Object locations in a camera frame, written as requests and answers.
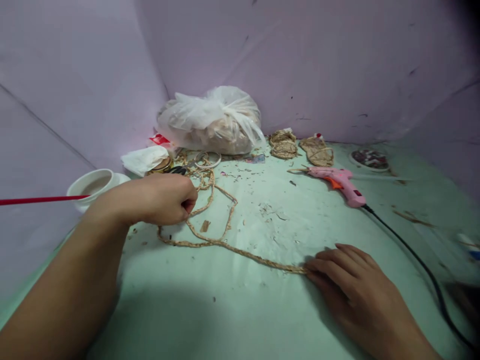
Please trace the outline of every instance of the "black power cord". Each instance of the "black power cord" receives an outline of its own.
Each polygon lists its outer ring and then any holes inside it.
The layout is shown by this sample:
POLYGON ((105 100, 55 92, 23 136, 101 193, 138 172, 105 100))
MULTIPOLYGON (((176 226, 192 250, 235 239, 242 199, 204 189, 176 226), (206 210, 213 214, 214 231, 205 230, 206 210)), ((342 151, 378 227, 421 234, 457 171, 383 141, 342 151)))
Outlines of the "black power cord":
POLYGON ((364 208, 366 211, 368 211, 370 214, 372 214, 379 222, 383 224, 388 230, 392 232, 393 235, 395 235, 398 240, 401 241, 401 243, 408 249, 408 251, 413 255, 413 257, 418 261, 418 263, 421 265, 421 267, 425 270, 425 272, 428 274, 428 277, 430 278, 433 287, 435 288, 436 296, 438 298, 438 304, 440 306, 440 312, 445 319, 446 323, 450 327, 450 329, 455 333, 455 335, 465 344, 467 345, 470 349, 475 350, 474 345, 468 341, 468 339, 462 335, 462 333, 457 329, 455 326, 454 322, 452 321, 452 318, 450 317, 450 314, 447 310, 447 305, 445 304, 445 299, 444 295, 442 294, 442 290, 440 289, 439 282, 435 278, 434 274, 432 271, 429 269, 429 267, 423 262, 423 260, 417 255, 417 253, 405 242, 405 240, 402 239, 400 235, 398 235, 390 226, 388 226, 385 221, 383 221, 376 213, 375 211, 372 210, 372 208, 368 205, 363 205, 362 208, 364 208))

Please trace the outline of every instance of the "glue gun nozzle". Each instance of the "glue gun nozzle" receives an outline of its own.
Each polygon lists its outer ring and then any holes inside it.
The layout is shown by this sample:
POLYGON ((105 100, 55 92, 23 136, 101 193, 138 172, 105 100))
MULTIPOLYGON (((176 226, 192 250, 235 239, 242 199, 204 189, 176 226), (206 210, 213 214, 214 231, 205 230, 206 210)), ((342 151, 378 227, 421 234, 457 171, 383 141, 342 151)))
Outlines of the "glue gun nozzle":
POLYGON ((309 169, 290 169, 290 170, 287 170, 287 173, 294 173, 294 172, 308 172, 310 171, 309 169))

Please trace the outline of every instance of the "bangle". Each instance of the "bangle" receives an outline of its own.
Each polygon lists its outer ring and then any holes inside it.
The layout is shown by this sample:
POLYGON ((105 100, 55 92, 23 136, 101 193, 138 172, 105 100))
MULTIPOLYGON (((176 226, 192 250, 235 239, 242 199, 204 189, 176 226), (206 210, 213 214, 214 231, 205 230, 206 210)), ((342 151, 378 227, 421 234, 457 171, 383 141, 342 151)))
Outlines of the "bangle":
POLYGON ((199 169, 211 169, 211 168, 214 168, 216 167, 218 164, 220 164, 220 161, 222 161, 222 154, 220 154, 219 152, 215 152, 215 151, 202 151, 202 152, 199 152, 196 156, 195 156, 195 166, 199 169), (217 154, 218 155, 218 160, 211 164, 211 165, 199 165, 198 161, 201 159, 201 158, 198 158, 199 156, 203 156, 205 154, 208 154, 208 153, 214 153, 214 154, 217 154))

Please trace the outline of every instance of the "right hand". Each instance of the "right hand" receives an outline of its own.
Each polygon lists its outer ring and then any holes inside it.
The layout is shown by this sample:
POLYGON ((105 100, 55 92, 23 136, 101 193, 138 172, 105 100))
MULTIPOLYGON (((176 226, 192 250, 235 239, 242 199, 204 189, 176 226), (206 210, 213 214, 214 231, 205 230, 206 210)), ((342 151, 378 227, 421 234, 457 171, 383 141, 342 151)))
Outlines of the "right hand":
POLYGON ((372 257, 351 245, 336 247, 305 267, 347 335, 378 360, 440 359, 372 257))
POLYGON ((102 194, 84 218, 114 218, 131 226, 140 221, 173 225, 190 216, 198 198, 192 181, 180 174, 152 174, 102 194))

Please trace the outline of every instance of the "orange trigger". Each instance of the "orange trigger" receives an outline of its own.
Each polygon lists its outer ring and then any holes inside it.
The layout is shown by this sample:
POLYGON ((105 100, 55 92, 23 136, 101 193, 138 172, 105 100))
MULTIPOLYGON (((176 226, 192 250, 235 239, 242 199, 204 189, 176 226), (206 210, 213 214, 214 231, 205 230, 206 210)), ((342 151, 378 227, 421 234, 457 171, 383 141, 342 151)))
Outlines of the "orange trigger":
POLYGON ((343 189, 344 187, 342 185, 340 185, 338 182, 336 182, 335 180, 333 180, 331 177, 324 177, 325 180, 328 180, 330 183, 331 183, 331 188, 333 190, 336 190, 336 189, 343 189))

